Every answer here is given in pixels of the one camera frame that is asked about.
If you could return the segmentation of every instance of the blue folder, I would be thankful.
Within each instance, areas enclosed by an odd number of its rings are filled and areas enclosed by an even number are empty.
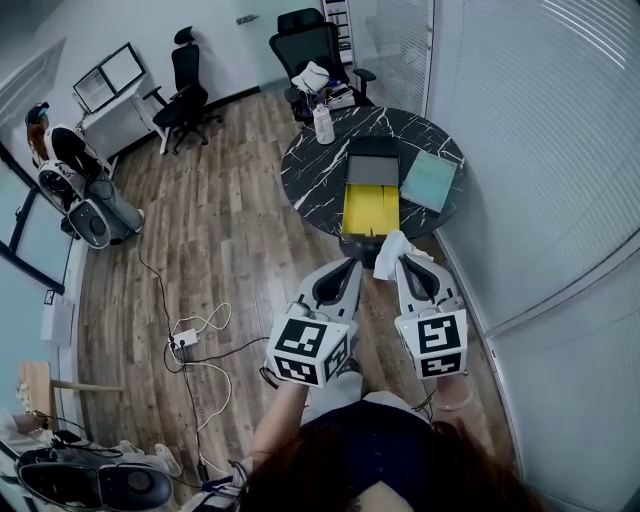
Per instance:
[[[400,196],[436,213],[442,212],[457,164],[420,151],[400,187]]]

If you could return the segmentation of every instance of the wooden floor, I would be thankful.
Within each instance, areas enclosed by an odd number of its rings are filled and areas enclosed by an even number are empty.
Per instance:
[[[223,109],[224,123],[207,127],[209,145],[195,138],[179,156],[158,154],[156,139],[123,158],[116,184],[146,212],[141,255],[161,275],[173,324],[207,317],[222,302],[233,308],[229,326],[204,330],[192,357],[226,352],[268,336],[273,315],[296,298],[310,271],[342,257],[337,239],[306,224],[280,185],[280,162],[297,133],[280,95],[254,95]],[[122,385],[121,396],[83,395],[93,439],[102,445],[127,439],[153,452],[162,442],[197,483],[195,423],[184,376],[163,363],[167,324],[158,279],[138,260],[139,237],[104,251],[91,251],[80,307],[80,379]],[[439,253],[433,239],[420,244]],[[393,321],[395,285],[366,274],[357,316],[356,355],[368,389],[389,389],[410,404],[425,391],[400,346]],[[222,311],[214,318],[220,324]],[[198,322],[192,324],[200,327]],[[477,336],[470,339],[470,382],[476,390],[478,436],[505,463],[512,447],[491,370]],[[202,451],[222,469],[242,458],[273,390],[260,378],[262,342],[217,361],[233,384],[227,409],[201,431]],[[188,371],[198,423],[218,410],[226,380],[207,367]],[[210,476],[217,477],[214,470]],[[176,485],[177,502],[193,490]]]

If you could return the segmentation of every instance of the white cloth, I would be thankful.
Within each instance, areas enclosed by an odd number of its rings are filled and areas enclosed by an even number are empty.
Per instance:
[[[373,270],[373,277],[382,279],[383,281],[396,280],[396,261],[403,254],[411,254],[412,256],[422,256],[430,261],[433,258],[426,252],[416,249],[416,247],[407,240],[402,231],[394,229],[389,232],[387,239],[382,244],[380,254],[376,258],[376,266]]]
[[[329,72],[318,66],[315,62],[309,62],[305,70],[291,79],[291,83],[304,92],[318,92],[329,82]]]

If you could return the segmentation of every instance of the mesh chair back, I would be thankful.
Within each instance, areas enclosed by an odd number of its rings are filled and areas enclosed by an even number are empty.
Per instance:
[[[329,76],[343,83],[349,77],[340,60],[338,27],[322,22],[299,30],[276,34],[269,39],[269,46],[284,66],[289,78],[304,71],[309,61],[329,72]]]
[[[288,12],[278,16],[278,32],[289,32],[301,28],[317,25],[324,22],[324,17],[318,9],[300,9],[299,11]]]
[[[171,60],[178,91],[187,85],[200,85],[200,49],[197,44],[173,50]]]

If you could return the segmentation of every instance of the black office chair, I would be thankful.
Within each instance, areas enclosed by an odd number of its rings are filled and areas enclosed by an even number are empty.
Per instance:
[[[209,144],[207,138],[198,130],[198,126],[216,119],[222,122],[222,117],[213,115],[204,119],[203,107],[207,103],[209,95],[202,85],[200,85],[200,49],[197,44],[193,44],[195,38],[191,34],[193,27],[186,27],[178,31],[173,41],[178,45],[183,45],[171,53],[173,69],[176,78],[176,92],[169,103],[160,96],[160,87],[156,87],[151,92],[143,96],[143,100],[153,96],[162,105],[162,110],[158,112],[153,122],[160,128],[169,128],[169,136],[179,135],[178,141],[173,147],[173,154],[178,154],[178,147],[189,133],[193,132],[202,140],[202,145]]]
[[[322,16],[316,9],[303,11],[310,10]],[[279,16],[278,27],[282,26],[284,30],[269,39],[269,46],[284,66],[289,79],[302,73],[307,64],[313,61],[326,69],[333,80],[349,84],[349,76],[340,59],[338,27],[326,21],[313,21],[312,16],[308,14],[300,16],[300,12],[302,11]],[[371,71],[360,68],[354,69],[353,73],[361,79],[360,91],[349,87],[353,91],[356,106],[373,105],[367,98],[367,83],[375,80],[376,76]],[[291,104],[296,121],[311,122],[313,116],[305,108],[303,93],[292,87],[285,91],[285,98]]]
[[[290,30],[299,30],[318,23],[323,23],[324,17],[318,9],[300,9],[299,11],[288,12],[278,16],[278,33]]]

